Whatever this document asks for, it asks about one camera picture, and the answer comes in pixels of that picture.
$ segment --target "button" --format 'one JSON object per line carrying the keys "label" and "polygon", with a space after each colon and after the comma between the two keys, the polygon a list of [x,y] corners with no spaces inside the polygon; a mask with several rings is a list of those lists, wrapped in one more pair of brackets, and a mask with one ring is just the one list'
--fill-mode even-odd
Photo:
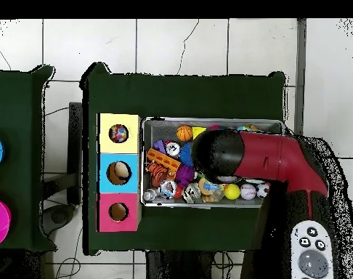
{"label": "button", "polygon": [[311,278],[324,278],[329,273],[328,260],[315,250],[303,252],[298,265],[301,271]]}
{"label": "button", "polygon": [[309,236],[315,237],[315,236],[318,235],[318,232],[317,232],[316,228],[309,227],[309,228],[307,229],[307,234],[308,234]]}
{"label": "button", "polygon": [[311,246],[311,241],[308,238],[301,238],[299,240],[299,244],[301,244],[302,247],[310,247]]}
{"label": "button", "polygon": [[326,245],[321,240],[316,240],[315,245],[316,245],[316,248],[318,250],[320,250],[320,251],[324,251],[325,250]]}

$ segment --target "round hole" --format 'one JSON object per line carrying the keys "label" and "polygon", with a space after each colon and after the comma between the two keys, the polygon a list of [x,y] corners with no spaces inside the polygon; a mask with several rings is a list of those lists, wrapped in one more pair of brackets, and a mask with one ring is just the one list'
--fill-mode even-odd
{"label": "round hole", "polygon": [[125,185],[131,177],[131,169],[124,161],[110,163],[107,168],[107,178],[113,185]]}
{"label": "round hole", "polygon": [[114,143],[122,143],[129,138],[129,130],[123,124],[115,124],[110,128],[109,136]]}
{"label": "round hole", "polygon": [[109,208],[110,218],[115,222],[122,222],[129,215],[129,209],[125,205],[125,203],[119,202],[114,203]]}

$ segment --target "orange basketball ball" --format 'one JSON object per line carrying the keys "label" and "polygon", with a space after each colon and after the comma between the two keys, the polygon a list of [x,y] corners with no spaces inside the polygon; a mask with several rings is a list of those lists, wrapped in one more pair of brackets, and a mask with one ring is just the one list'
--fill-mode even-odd
{"label": "orange basketball ball", "polygon": [[180,141],[186,142],[193,137],[192,128],[188,125],[182,125],[178,127],[176,136]]}

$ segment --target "yellow tennis ball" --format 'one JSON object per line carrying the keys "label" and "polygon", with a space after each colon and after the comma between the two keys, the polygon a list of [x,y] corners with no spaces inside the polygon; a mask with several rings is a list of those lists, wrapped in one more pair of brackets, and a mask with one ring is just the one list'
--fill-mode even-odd
{"label": "yellow tennis ball", "polygon": [[230,200],[235,200],[240,196],[240,188],[235,184],[228,184],[224,189],[224,195]]}

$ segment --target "pink box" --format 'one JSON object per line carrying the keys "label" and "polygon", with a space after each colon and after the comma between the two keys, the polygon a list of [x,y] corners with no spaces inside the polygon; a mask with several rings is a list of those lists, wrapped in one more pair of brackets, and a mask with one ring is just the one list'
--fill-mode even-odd
{"label": "pink box", "polygon": [[[100,193],[99,200],[99,232],[137,231],[142,217],[142,205],[137,193]],[[127,207],[127,217],[123,221],[115,221],[110,217],[110,207],[114,203],[123,203]]]}

